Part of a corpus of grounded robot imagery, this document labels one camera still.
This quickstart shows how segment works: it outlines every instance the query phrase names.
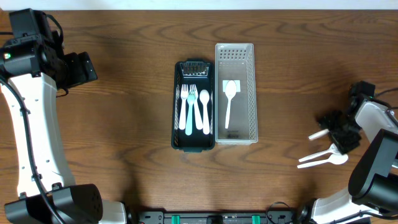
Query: gray basket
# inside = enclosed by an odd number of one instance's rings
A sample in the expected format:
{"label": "gray basket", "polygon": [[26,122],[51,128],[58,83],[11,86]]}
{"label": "gray basket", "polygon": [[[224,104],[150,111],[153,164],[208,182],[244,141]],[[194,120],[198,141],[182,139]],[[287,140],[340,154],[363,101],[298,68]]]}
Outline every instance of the gray basket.
{"label": "gray basket", "polygon": [[[258,142],[253,44],[216,44],[215,72],[216,142],[234,145]],[[236,80],[240,86],[240,92],[231,102],[228,129],[225,129],[228,99],[223,80]]]}

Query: white wall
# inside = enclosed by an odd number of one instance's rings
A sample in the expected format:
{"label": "white wall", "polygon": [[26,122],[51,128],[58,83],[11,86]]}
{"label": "white wall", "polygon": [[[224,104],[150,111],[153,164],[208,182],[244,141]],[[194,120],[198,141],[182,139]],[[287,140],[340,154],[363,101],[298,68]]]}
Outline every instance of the white wall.
{"label": "white wall", "polygon": [[0,0],[3,10],[398,9],[398,0]]}

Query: black basket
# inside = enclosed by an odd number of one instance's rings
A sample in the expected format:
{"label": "black basket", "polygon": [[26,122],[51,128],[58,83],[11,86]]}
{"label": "black basket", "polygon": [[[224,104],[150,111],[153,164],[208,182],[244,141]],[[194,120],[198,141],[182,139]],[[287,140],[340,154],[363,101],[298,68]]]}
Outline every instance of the black basket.
{"label": "black basket", "polygon": [[[174,103],[173,103],[173,122],[172,122],[172,147],[183,150],[184,152],[202,152],[203,150],[213,149],[215,146],[215,79],[214,65],[211,62],[202,59],[188,59],[186,62],[205,62],[208,63],[208,74],[206,77],[184,76],[181,65],[185,62],[177,62],[174,72]],[[196,84],[200,93],[207,90],[209,95],[213,95],[213,100],[209,100],[207,111],[209,116],[210,134],[203,134],[203,130],[197,130],[195,124],[195,110],[192,109],[192,134],[187,136],[185,130],[178,128],[178,120],[181,110],[181,86],[182,84]],[[203,105],[198,99],[200,116],[203,119]],[[186,105],[186,114],[188,114],[188,103]]]}

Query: light blue fork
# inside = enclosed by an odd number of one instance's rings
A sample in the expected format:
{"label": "light blue fork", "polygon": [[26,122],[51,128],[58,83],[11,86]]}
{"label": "light blue fork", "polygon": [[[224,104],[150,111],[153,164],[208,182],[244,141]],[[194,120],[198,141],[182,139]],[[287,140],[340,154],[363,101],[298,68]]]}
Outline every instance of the light blue fork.
{"label": "light blue fork", "polygon": [[188,117],[187,117],[187,125],[185,127],[185,134],[186,135],[191,135],[192,134],[192,106],[193,103],[195,102],[195,90],[192,88],[189,89],[189,95],[187,98],[188,101]]}

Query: wooden table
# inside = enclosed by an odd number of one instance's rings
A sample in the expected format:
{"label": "wooden table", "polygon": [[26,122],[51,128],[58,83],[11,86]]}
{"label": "wooden table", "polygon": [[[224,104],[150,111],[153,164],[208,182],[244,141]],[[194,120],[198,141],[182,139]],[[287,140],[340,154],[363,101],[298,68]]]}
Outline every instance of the wooden table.
{"label": "wooden table", "polygon": [[[343,189],[368,148],[342,166],[298,170],[326,149],[315,117],[343,109],[349,86],[398,85],[396,11],[57,11],[65,53],[89,53],[98,81],[57,99],[65,154],[77,184],[103,198],[181,210],[298,207]],[[11,31],[8,14],[0,30]],[[1,36],[0,42],[11,38]],[[214,61],[218,42],[254,44],[259,142],[184,154],[170,147],[174,65]],[[398,105],[397,93],[382,97]],[[17,200],[11,116],[0,97],[0,204]],[[0,207],[0,223],[7,223]],[[377,223],[388,223],[378,220]]]}

